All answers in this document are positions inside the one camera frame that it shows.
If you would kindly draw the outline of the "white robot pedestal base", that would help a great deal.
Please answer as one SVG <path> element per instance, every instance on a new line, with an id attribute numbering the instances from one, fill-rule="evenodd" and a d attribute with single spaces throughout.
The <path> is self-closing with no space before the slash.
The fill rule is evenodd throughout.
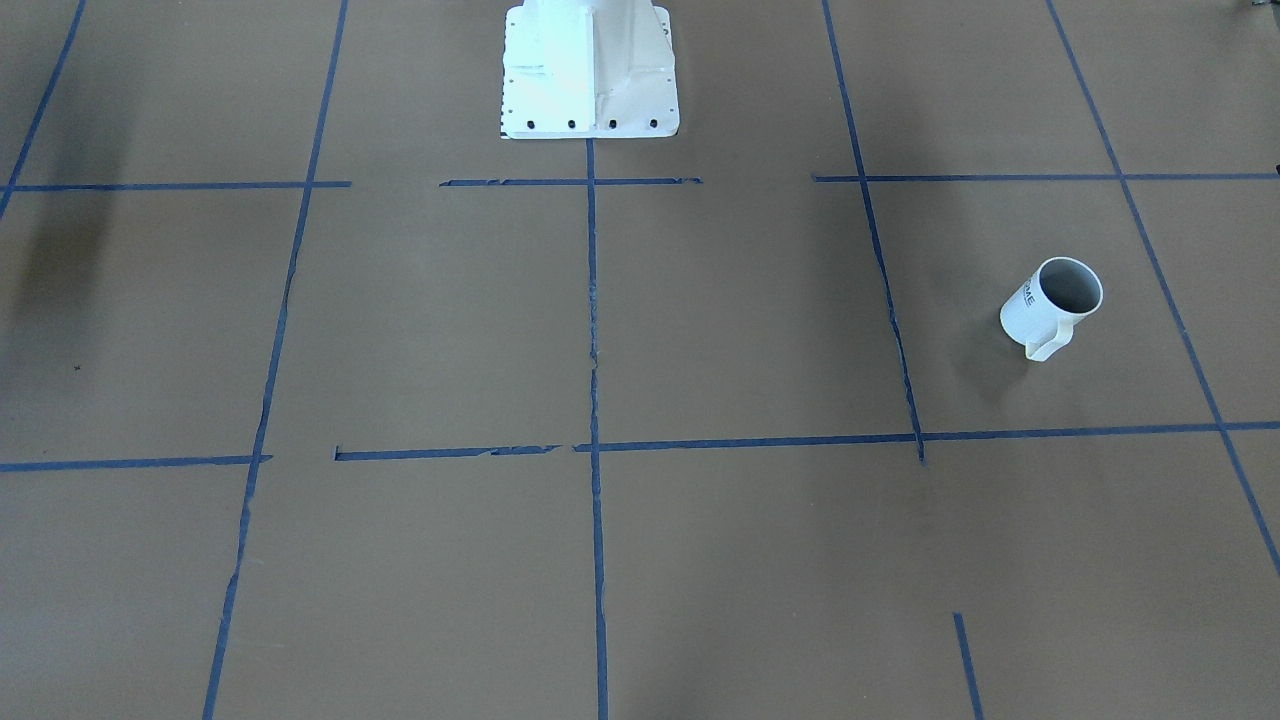
<path id="1" fill-rule="evenodd" d="M 681 114 L 671 14 L 652 1 L 506 12 L 500 137 L 667 138 Z"/>

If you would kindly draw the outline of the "white mug with handle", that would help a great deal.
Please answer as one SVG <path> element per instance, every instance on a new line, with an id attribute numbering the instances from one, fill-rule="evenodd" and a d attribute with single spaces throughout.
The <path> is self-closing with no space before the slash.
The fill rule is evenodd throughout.
<path id="1" fill-rule="evenodd" d="M 1091 266 L 1050 258 L 1005 301 L 998 320 L 1027 360 L 1044 363 L 1071 342 L 1075 327 L 1103 300 L 1105 288 Z"/>

